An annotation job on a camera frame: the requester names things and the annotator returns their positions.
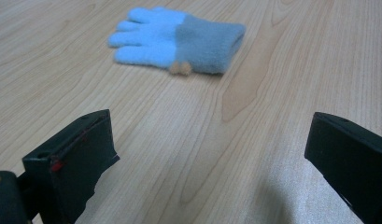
light blue glove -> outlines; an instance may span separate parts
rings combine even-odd
[[[228,69],[245,31],[242,24],[205,21],[164,7],[137,7],[118,24],[108,45],[118,48],[118,63],[165,69],[181,64],[195,72],[217,74]]]

red mark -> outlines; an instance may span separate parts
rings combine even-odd
[[[62,161],[56,161],[52,166],[51,166],[51,171],[52,172],[57,172],[61,170],[64,166],[64,163]]]

wooden table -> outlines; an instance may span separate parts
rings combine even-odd
[[[155,6],[244,23],[230,70],[114,63],[116,24]],[[0,170],[106,108],[121,160],[78,223],[361,223],[304,148],[316,111],[382,136],[382,0],[1,0]]]

black plastic part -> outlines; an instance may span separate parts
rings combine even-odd
[[[316,113],[304,156],[364,223],[382,223],[382,137]]]
[[[75,223],[101,174],[119,159],[108,110],[75,120],[22,159],[25,172],[17,180],[4,173],[0,216],[8,216],[0,224],[26,223],[24,217],[32,220],[37,213],[44,223]],[[17,216],[19,222],[6,219]]]

wood grain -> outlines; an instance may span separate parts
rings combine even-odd
[[[117,22],[155,6],[244,23],[230,70],[113,63]],[[316,111],[382,136],[382,0],[0,1],[0,170],[106,108],[121,160],[77,223],[361,223],[304,147]]]

